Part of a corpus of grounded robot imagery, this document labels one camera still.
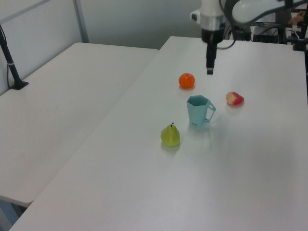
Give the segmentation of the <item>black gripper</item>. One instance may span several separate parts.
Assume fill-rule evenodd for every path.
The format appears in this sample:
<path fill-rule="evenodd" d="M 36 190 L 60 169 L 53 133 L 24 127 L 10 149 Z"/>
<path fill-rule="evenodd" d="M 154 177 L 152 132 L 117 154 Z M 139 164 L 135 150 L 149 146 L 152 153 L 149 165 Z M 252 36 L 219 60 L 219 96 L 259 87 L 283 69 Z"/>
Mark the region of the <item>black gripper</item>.
<path fill-rule="evenodd" d="M 212 75 L 215 66 L 215 57 L 217 52 L 217 45 L 223 40 L 224 29 L 219 30 L 201 30 L 201 39 L 207 44 L 206 51 L 206 68 L 207 74 Z"/>

